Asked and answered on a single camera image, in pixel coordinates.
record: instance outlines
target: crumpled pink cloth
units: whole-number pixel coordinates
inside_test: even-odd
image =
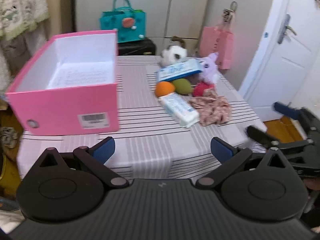
[[[218,96],[214,88],[205,89],[202,97],[191,98],[189,104],[199,112],[202,126],[228,122],[231,116],[227,99]]]

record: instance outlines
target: pink shopping bag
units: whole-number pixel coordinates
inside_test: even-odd
[[[207,57],[210,53],[219,52],[216,64],[220,69],[231,67],[233,33],[223,28],[204,27],[201,35],[199,55]]]

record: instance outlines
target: purple plush toy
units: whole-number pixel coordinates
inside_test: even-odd
[[[208,57],[201,59],[202,72],[199,76],[200,81],[208,85],[215,85],[217,83],[219,79],[218,66],[216,65],[218,55],[218,52],[211,53]]]

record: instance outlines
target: striped tablecloth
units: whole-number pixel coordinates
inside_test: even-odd
[[[181,128],[154,95],[158,58],[122,56],[118,57],[117,64],[120,130],[72,136],[35,136],[25,131],[17,158],[21,177],[47,147],[72,152],[76,147],[91,147],[112,136],[116,151],[105,165],[128,180],[197,179],[220,165],[210,153],[212,137],[239,146],[249,142],[244,132],[247,126],[255,125],[266,130],[251,107],[222,75],[216,90],[232,106],[230,121],[223,125],[202,127],[197,123],[190,129]]]

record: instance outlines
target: teal bag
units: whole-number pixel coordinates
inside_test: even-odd
[[[103,12],[100,20],[102,30],[117,30],[118,43],[140,41],[145,37],[146,13],[143,10],[134,10],[129,0],[127,6],[116,8],[113,0],[112,11]]]

